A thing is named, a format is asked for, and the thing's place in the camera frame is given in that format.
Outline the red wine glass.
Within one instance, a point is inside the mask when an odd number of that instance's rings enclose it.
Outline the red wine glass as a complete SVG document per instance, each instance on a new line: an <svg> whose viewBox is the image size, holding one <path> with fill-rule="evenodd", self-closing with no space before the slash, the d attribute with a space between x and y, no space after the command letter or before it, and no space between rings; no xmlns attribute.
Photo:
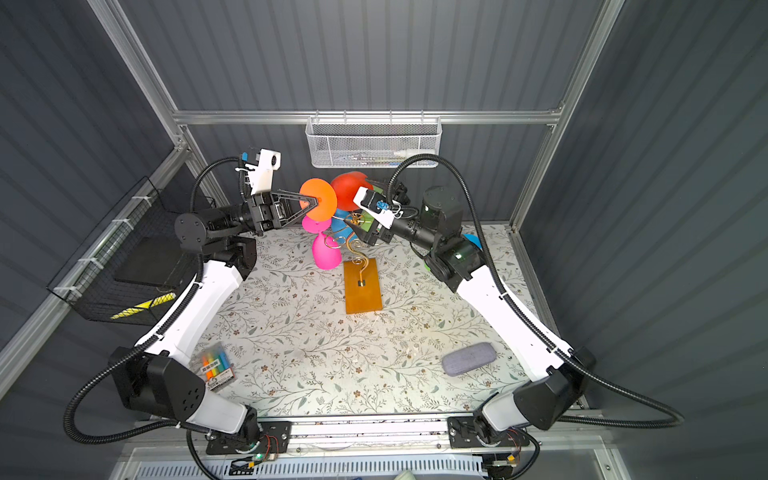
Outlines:
<svg viewBox="0 0 768 480"><path fill-rule="evenodd" d="M317 205L307 216L314 221L325 221L337 210L359 210L360 207L354 202L354 198L360 188L374 189L366 174L352 171L338 175L331 182L311 178L302 184L299 193L317 200Z"/></svg>

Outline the pink wine glass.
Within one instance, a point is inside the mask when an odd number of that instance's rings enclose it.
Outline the pink wine glass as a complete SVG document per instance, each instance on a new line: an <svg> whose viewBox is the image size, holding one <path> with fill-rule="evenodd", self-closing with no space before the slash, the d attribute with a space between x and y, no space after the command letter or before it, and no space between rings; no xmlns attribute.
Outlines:
<svg viewBox="0 0 768 480"><path fill-rule="evenodd" d="M342 263L340 247L332 237L326 234L331 223L330 219L316 221L309 216L305 216L302 220L302 228L315 235L311 251L315 265L321 270L333 270Z"/></svg>

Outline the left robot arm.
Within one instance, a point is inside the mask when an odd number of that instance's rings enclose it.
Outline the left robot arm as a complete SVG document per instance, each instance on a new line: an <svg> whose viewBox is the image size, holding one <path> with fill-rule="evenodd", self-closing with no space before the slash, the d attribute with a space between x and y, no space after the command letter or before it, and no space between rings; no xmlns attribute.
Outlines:
<svg viewBox="0 0 768 480"><path fill-rule="evenodd" d="M260 440L255 409L212 391L191 360L224 301L253 270L256 236L296 222L319 203L318 196L277 190L176 219L182 250L199 257L197 273L132 351L113 353L112 377L125 407L215 431L245 445Z"/></svg>

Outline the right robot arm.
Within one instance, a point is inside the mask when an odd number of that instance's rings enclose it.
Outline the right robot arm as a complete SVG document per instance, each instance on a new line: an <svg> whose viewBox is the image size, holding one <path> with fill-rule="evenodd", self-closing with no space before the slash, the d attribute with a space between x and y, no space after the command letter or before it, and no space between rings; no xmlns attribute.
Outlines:
<svg viewBox="0 0 768 480"><path fill-rule="evenodd" d="M432 187L413 218L406 218L399 201L365 187L353 202L373 218L375 236L397 236L425 249L422 259L432 275L486 320L522 366L526 383L492 395L474 413L478 439L491 444L511 428L547 430L557 422L583 394L588 379L582 371L594 359L574 353L504 283L495 282L488 248L462 232L462 201L444 187Z"/></svg>

